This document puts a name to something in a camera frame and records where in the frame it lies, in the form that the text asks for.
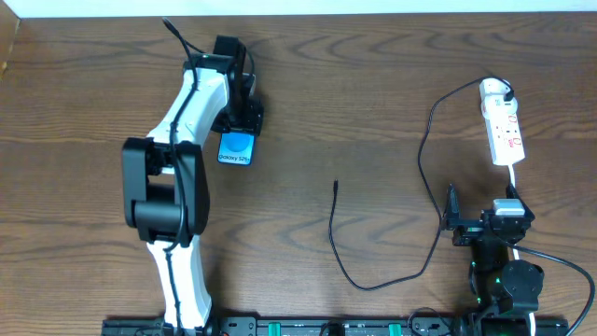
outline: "cable end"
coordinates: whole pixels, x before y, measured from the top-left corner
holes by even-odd
[[[170,33],[174,34],[177,37],[180,36],[180,33],[178,33],[178,30],[174,27],[174,25],[172,24],[172,22],[170,20],[168,20],[168,18],[163,17],[163,18],[161,18],[161,21],[164,23],[164,25],[166,26],[166,28],[168,28],[168,30],[170,31]]]

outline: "black bracket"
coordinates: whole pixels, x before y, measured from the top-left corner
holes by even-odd
[[[246,47],[238,37],[219,35],[213,54],[194,54],[191,57],[193,66],[184,63],[184,70],[193,67],[214,69],[228,78],[229,102],[215,118],[214,132],[261,134],[264,109],[258,99],[251,97],[255,77],[243,74],[245,56]]]
[[[209,191],[201,147],[184,141],[176,145],[180,173],[187,200],[187,223],[180,245],[187,247],[194,234],[202,234],[209,214]],[[178,185],[150,183],[150,175],[159,175],[172,167],[169,145],[152,139],[129,138],[122,147],[124,214],[127,224],[139,231],[141,240],[172,241],[180,224]]]
[[[493,233],[511,244],[516,244],[523,239],[526,231],[531,228],[531,222],[535,220],[535,214],[524,203],[511,184],[506,187],[506,197],[521,202],[524,208],[524,216],[499,216],[493,209],[488,209],[481,210],[480,219],[463,219],[460,217],[456,187],[450,185],[444,210],[443,227],[445,230],[453,231],[452,244],[454,246],[471,246],[473,242],[485,234],[484,231],[488,225],[493,229]]]

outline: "white wall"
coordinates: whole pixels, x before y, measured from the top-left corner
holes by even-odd
[[[4,0],[20,18],[597,11],[597,0]]]

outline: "black cable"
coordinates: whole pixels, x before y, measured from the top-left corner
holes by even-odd
[[[183,323],[180,316],[180,300],[178,299],[178,291],[174,284],[174,269],[172,267],[172,252],[166,252],[166,262],[168,263],[168,278],[170,279],[170,285],[172,287],[172,295],[174,297],[174,308],[176,309],[176,329],[177,334],[183,334]]]
[[[190,44],[190,42],[188,42],[188,41],[186,41],[186,40],[185,40],[185,44],[186,44],[186,45],[187,45],[189,48],[191,48],[191,49],[193,49],[193,50],[195,50],[195,51],[197,51],[197,52],[199,52],[199,53],[205,53],[205,51],[203,51],[203,50],[201,50],[201,49],[199,49],[199,48],[197,48],[197,47],[193,46],[192,44]]]
[[[590,276],[590,274],[587,271],[585,271],[582,267],[580,267],[580,266],[578,266],[578,265],[574,264],[573,262],[568,261],[566,259],[554,257],[554,256],[551,256],[551,255],[549,255],[547,253],[535,251],[535,250],[533,250],[531,248],[528,248],[528,247],[522,247],[522,246],[511,244],[511,243],[503,240],[501,237],[498,237],[493,232],[493,228],[490,228],[490,232],[493,233],[493,236],[495,238],[497,238],[497,240],[502,245],[505,245],[505,246],[510,247],[510,248],[517,249],[520,252],[528,253],[528,254],[534,255],[536,257],[540,257],[540,258],[544,258],[544,259],[547,259],[547,260],[558,262],[558,263],[560,263],[562,265],[568,266],[568,267],[572,268],[573,270],[575,270],[575,271],[583,274],[585,276],[585,278],[587,278],[587,281],[589,281],[589,298],[587,299],[587,303],[585,304],[585,307],[582,309],[582,312],[580,313],[580,315],[578,316],[578,318],[576,319],[576,321],[572,325],[572,327],[570,327],[570,329],[566,332],[565,336],[572,335],[573,332],[576,330],[576,328],[578,328],[578,326],[580,326],[580,324],[582,323],[582,321],[589,314],[589,310],[590,310],[591,306],[593,305],[593,300],[595,299],[595,283],[593,282],[593,278]]]
[[[324,336],[324,332],[326,331],[326,329],[327,329],[329,326],[331,326],[331,325],[334,325],[334,324],[336,324],[336,325],[337,325],[338,323],[337,323],[337,322],[334,322],[334,321],[327,321],[327,322],[326,322],[326,323],[325,323],[325,324],[324,324],[324,325],[321,327],[321,330],[319,330],[319,336]]]
[[[439,207],[437,206],[436,203],[436,199],[433,197],[433,194],[431,193],[431,189],[429,188],[429,184],[427,183],[427,179],[425,178],[425,174],[423,172],[423,167],[421,166],[421,154],[423,153],[423,146],[425,144],[425,142],[427,141],[427,137],[429,136],[429,131],[431,131],[431,122],[433,120],[433,114],[436,110],[436,107],[439,105],[439,103],[441,103],[444,99],[450,97],[451,95],[455,94],[456,92],[471,86],[475,83],[481,82],[484,79],[487,78],[494,78],[497,79],[499,81],[501,81],[502,83],[506,84],[507,87],[509,88],[509,92],[506,94],[506,101],[510,101],[512,100],[512,98],[514,98],[514,89],[512,89],[512,87],[510,86],[510,84],[508,84],[508,82],[506,82],[505,80],[503,80],[500,77],[494,77],[494,76],[487,76],[487,77],[481,77],[478,79],[475,79],[471,82],[466,83],[465,85],[461,86],[460,88],[446,94],[445,96],[439,98],[439,100],[433,105],[433,107],[431,107],[431,112],[429,114],[429,121],[427,123],[427,129],[425,131],[425,134],[423,136],[423,139],[421,140],[421,144],[419,145],[419,154],[417,155],[417,164],[419,165],[419,173],[421,173],[421,178],[423,179],[423,182],[425,184],[425,188],[427,189],[427,194],[429,194],[429,198],[431,199],[431,203],[433,203],[433,206],[436,209],[437,212],[437,219],[438,219],[438,224],[437,224],[437,232],[436,232],[436,238],[433,241],[433,244],[431,245],[431,249],[429,250],[429,254],[427,255],[427,259],[425,260],[425,263],[423,265],[423,267],[421,268],[420,271],[418,271],[416,274],[413,275],[409,275],[409,276],[405,276],[405,277],[401,277],[398,278],[396,280],[392,280],[392,281],[388,281],[386,283],[377,285],[377,286],[373,286],[373,287],[362,287],[359,286],[355,281],[353,281],[353,279],[348,275],[348,273],[346,272],[346,270],[344,269],[344,266],[342,265],[342,262],[340,261],[340,257],[338,256],[338,252],[336,251],[336,247],[334,246],[334,238],[332,236],[332,220],[334,218],[334,210],[336,208],[336,197],[338,194],[338,180],[334,181],[334,202],[332,204],[332,211],[331,214],[329,216],[329,231],[328,231],[328,235],[329,235],[329,242],[332,245],[332,250],[334,251],[334,255],[336,256],[336,260],[338,261],[338,264],[340,265],[340,270],[342,271],[342,273],[344,273],[344,276],[346,277],[346,280],[348,280],[348,282],[353,285],[353,287],[355,287],[356,289],[359,290],[364,290],[364,291],[372,291],[372,290],[377,290],[377,289],[381,289],[384,287],[388,287],[391,285],[395,285],[395,284],[399,284],[401,282],[405,282],[405,281],[409,281],[412,279],[415,279],[419,276],[421,276],[425,270],[427,269],[427,266],[429,265],[429,261],[431,261],[431,257],[433,256],[433,252],[436,250],[436,246],[437,246],[437,241],[439,241],[439,235],[441,234],[441,221],[442,221],[442,215],[441,215],[441,211],[439,211]]]
[[[176,115],[174,116],[173,121],[170,123],[170,151],[171,151],[171,157],[172,157],[172,166],[174,168],[174,178],[176,179],[176,184],[178,186],[178,196],[180,199],[180,222],[178,224],[178,230],[174,237],[174,241],[170,244],[170,246],[164,248],[164,252],[166,252],[166,260],[168,263],[168,274],[169,274],[169,278],[170,278],[170,287],[172,288],[172,293],[174,296],[174,307],[176,309],[176,328],[177,328],[177,333],[179,333],[180,331],[183,330],[183,326],[182,326],[182,320],[181,320],[181,316],[180,316],[180,300],[178,299],[178,293],[176,291],[176,284],[174,282],[174,270],[173,270],[173,266],[172,266],[172,253],[171,252],[180,244],[180,239],[181,239],[182,233],[185,230],[185,224],[187,223],[187,199],[185,197],[183,178],[182,178],[182,175],[180,172],[178,155],[176,153],[175,136],[176,136],[176,133],[178,132],[177,131],[178,121],[180,120],[180,117],[182,116],[185,109],[187,108],[188,102],[190,102],[191,98],[193,97],[193,94],[197,90],[198,83],[199,83],[199,79],[197,78],[197,70],[195,69],[195,66],[192,62],[192,59],[190,56],[190,51],[188,50],[188,46],[191,46],[192,48],[194,48],[196,50],[198,50],[198,49],[195,46],[188,43],[180,35],[178,30],[174,27],[174,25],[168,19],[163,18],[162,21],[163,21],[164,25],[166,26],[166,28],[168,28],[168,30],[174,36],[176,36],[178,38],[178,40],[180,40],[180,43],[183,45],[183,48],[185,49],[185,53],[188,58],[188,64],[190,65],[192,73],[193,73],[193,84],[191,86],[191,90],[188,92],[187,97],[185,98],[183,103],[180,105],[180,108],[176,112]]]
[[[429,307],[421,307],[416,309],[414,312],[412,312],[412,314],[410,314],[409,319],[407,320],[407,328],[411,328],[412,329],[412,318],[415,317],[418,313],[420,313],[423,310],[428,310],[433,312],[435,315],[437,315],[437,318],[439,318],[439,320],[441,320],[441,323],[444,324],[444,326],[446,326],[446,328],[448,328],[448,330],[451,329],[450,324],[448,322],[446,322],[446,320],[441,317],[441,315],[437,312],[437,310],[433,309],[433,308],[429,308]]]

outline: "black power cord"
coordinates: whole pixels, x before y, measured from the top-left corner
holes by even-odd
[[[427,141],[427,137],[429,136],[429,132],[431,131],[431,122],[433,120],[433,114],[436,111],[437,106],[439,105],[439,103],[441,103],[443,100],[445,100],[446,98],[450,97],[451,95],[455,94],[456,92],[467,88],[473,84],[476,83],[480,83],[481,81],[483,81],[484,79],[488,79],[488,78],[493,78],[493,79],[497,79],[499,81],[501,81],[502,83],[506,84],[506,86],[509,88],[508,93],[506,93],[506,96],[504,98],[505,101],[511,101],[512,98],[514,98],[514,89],[512,89],[512,87],[510,86],[510,84],[508,82],[506,82],[505,80],[503,80],[500,77],[495,77],[495,76],[486,76],[486,77],[481,77],[478,79],[475,79],[471,82],[466,83],[465,85],[461,86],[460,88],[444,95],[443,97],[439,98],[439,100],[436,101],[435,104],[433,104],[433,107],[431,107],[431,113],[429,114],[429,121],[427,122],[427,129],[425,130],[424,136],[423,136],[423,140],[421,140],[421,144],[419,145],[419,154],[417,155],[417,164],[419,165],[419,173],[421,173],[421,178],[423,179],[423,182],[425,184],[425,188],[427,189],[427,194],[429,195],[429,199],[431,199],[431,203],[433,204],[433,206],[436,209],[437,212],[437,219],[438,219],[438,224],[437,224],[437,231],[436,231],[436,238],[433,241],[433,244],[431,245],[431,249],[429,250],[429,254],[427,255],[427,259],[425,260],[425,263],[423,264],[423,267],[421,268],[420,271],[418,271],[417,273],[413,274],[413,275],[409,275],[409,276],[405,276],[405,277],[401,277],[398,278],[396,280],[392,280],[392,281],[388,281],[386,283],[377,285],[377,286],[373,286],[373,287],[362,287],[360,285],[358,285],[346,272],[346,270],[344,269],[344,266],[342,265],[342,261],[340,261],[340,257],[338,256],[338,252],[336,251],[336,246],[334,245],[334,237],[332,235],[332,220],[334,219],[334,210],[336,209],[336,198],[338,195],[338,180],[334,181],[334,201],[332,204],[332,211],[331,214],[329,215],[329,230],[328,230],[328,236],[329,236],[329,243],[332,245],[332,250],[334,251],[334,255],[336,256],[336,261],[338,262],[338,264],[340,265],[340,270],[342,271],[342,273],[344,273],[344,276],[346,277],[346,280],[348,280],[348,282],[353,285],[353,287],[355,287],[356,289],[359,290],[364,290],[364,291],[373,291],[373,290],[378,290],[378,289],[382,289],[384,287],[388,287],[391,285],[395,285],[395,284],[399,284],[405,281],[409,281],[412,279],[415,279],[419,276],[421,276],[425,270],[427,269],[427,266],[429,265],[429,261],[431,261],[431,257],[433,256],[433,252],[436,250],[436,246],[437,246],[437,241],[439,241],[439,235],[441,234],[441,221],[442,221],[442,215],[441,215],[441,211],[439,211],[439,207],[437,206],[436,203],[436,199],[433,197],[433,194],[431,193],[431,189],[429,188],[429,184],[427,183],[427,178],[425,177],[425,174],[423,172],[423,167],[421,165],[421,154],[423,153],[423,146],[425,145],[425,142]]]
[[[338,325],[338,323],[334,321],[327,321],[323,326],[321,326],[321,329],[319,330],[319,336],[324,336],[326,329],[333,325]]]
[[[435,310],[433,308],[429,308],[429,307],[421,307],[421,308],[415,309],[415,311],[412,312],[412,314],[410,314],[409,319],[407,320],[407,328],[413,329],[413,327],[412,327],[412,318],[415,317],[418,313],[420,313],[420,312],[422,312],[424,310],[428,310],[430,312],[433,312],[437,316],[437,318],[439,318],[439,320],[441,321],[441,323],[443,323],[443,325],[446,326],[446,328],[448,328],[448,330],[451,330],[450,324],[448,322],[446,322],[446,320],[443,317],[441,317],[441,315],[437,312],[437,310]]]
[[[170,279],[170,287],[172,288],[172,293],[174,296],[174,307],[176,309],[176,328],[177,328],[176,333],[180,334],[183,331],[183,324],[182,324],[182,319],[180,316],[180,300],[178,298],[178,292],[176,290],[176,283],[174,282],[174,270],[173,270],[173,265],[172,265],[172,251],[180,244],[180,239],[181,239],[182,233],[185,230],[185,224],[187,224],[187,198],[185,197],[185,188],[184,188],[184,184],[183,184],[183,177],[181,176],[180,165],[178,162],[179,158],[176,153],[175,137],[176,137],[176,133],[178,132],[177,131],[178,121],[180,120],[180,117],[182,116],[185,109],[187,108],[188,102],[190,102],[190,100],[193,98],[193,94],[195,94],[195,91],[197,90],[197,87],[199,85],[199,79],[197,77],[197,69],[195,69],[195,66],[193,65],[192,58],[190,56],[190,51],[188,50],[188,47],[191,47],[191,48],[197,50],[198,52],[202,52],[202,51],[200,49],[196,48],[195,46],[191,45],[190,43],[188,43],[186,41],[186,39],[184,39],[180,35],[178,30],[174,27],[174,25],[168,19],[162,18],[162,21],[163,21],[164,25],[166,26],[166,28],[168,28],[168,30],[174,36],[176,36],[178,38],[178,40],[180,40],[180,43],[183,45],[183,48],[185,49],[185,53],[188,58],[188,64],[191,66],[192,73],[193,73],[193,84],[191,86],[191,89],[188,92],[187,97],[185,98],[183,103],[180,105],[180,108],[176,112],[176,115],[174,116],[173,121],[170,123],[170,151],[171,151],[171,157],[172,157],[172,166],[174,168],[174,178],[176,178],[176,184],[178,185],[178,196],[180,199],[180,222],[178,224],[178,230],[174,237],[174,241],[170,244],[170,246],[164,248],[164,252],[166,252],[166,261],[168,263],[168,275],[169,275],[169,279]]]

